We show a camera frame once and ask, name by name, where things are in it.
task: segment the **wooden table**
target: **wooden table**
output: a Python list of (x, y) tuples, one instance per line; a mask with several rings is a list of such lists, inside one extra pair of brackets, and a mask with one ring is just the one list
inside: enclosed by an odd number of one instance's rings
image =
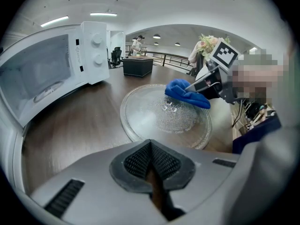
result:
[[(120, 121), (123, 98), (138, 86), (167, 84), (174, 78), (195, 80), (161, 66), (153, 66), (152, 74), (144, 78), (124, 76), (123, 68), (111, 69), (109, 79), (84, 86), (45, 108), (33, 119), (23, 144), (27, 193), (88, 154), (130, 143)], [(210, 102), (213, 131), (205, 149), (231, 152), (230, 107), (220, 98)]]

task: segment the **person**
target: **person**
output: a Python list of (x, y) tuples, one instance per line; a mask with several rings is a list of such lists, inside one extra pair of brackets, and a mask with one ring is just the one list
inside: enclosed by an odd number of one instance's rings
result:
[[(189, 61), (190, 65), (192, 65), (194, 68), (197, 67), (197, 50), (198, 50), (199, 48), (201, 48), (202, 43), (203, 43), (203, 41), (199, 41), (199, 42), (196, 44), (195, 48), (193, 49), (191, 55), (188, 57), (188, 61)], [(207, 73), (208, 73), (208, 68), (207, 68), (207, 66), (203, 66), (203, 67), (200, 69), (199, 73), (197, 74), (196, 79), (199, 79), (200, 77), (202, 77), (203, 75), (205, 75), (205, 74), (207, 74)]]
[(136, 56), (137, 52), (142, 51), (142, 44), (141, 44), (141, 40), (145, 39), (142, 35), (137, 36), (136, 40), (133, 42), (132, 46), (131, 46), (131, 53), (132, 56)]

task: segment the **glass turntable plate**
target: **glass turntable plate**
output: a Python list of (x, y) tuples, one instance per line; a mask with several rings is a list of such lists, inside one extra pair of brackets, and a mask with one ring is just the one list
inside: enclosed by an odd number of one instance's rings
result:
[(208, 111), (165, 95), (162, 84), (144, 85), (129, 92), (120, 116), (133, 142), (155, 139), (162, 144), (203, 149), (211, 135)]

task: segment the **ceiling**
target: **ceiling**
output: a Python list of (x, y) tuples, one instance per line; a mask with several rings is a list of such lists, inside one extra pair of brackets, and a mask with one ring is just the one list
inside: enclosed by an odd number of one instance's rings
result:
[[(153, 35), (156, 33), (161, 36), (160, 39), (153, 38)], [(155, 42), (158, 42), (158, 46), (175, 46), (175, 43), (180, 43), (181, 47), (193, 50), (201, 34), (206, 36), (213, 35), (217, 38), (229, 36), (231, 45), (240, 53), (244, 53), (255, 46), (234, 34), (210, 27), (190, 24), (173, 24), (149, 28), (127, 35), (126, 42), (132, 43), (132, 38), (142, 35), (145, 37), (142, 42), (146, 45), (153, 45)]]
[[(80, 24), (83, 21), (98, 21), (105, 23), (128, 23), (134, 19), (135, 12), (143, 4), (156, 0), (27, 0), (18, 14), (10, 30), (22, 34), (68, 24)], [(118, 13), (117, 17), (90, 16), (91, 12), (107, 10)], [(41, 28), (48, 21), (69, 16), (69, 19)]]

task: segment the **microwave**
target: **microwave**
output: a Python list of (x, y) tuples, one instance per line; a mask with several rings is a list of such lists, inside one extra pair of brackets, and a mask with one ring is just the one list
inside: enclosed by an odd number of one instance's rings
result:
[(101, 22), (34, 33), (0, 56), (0, 96), (22, 127), (58, 98), (108, 77)]

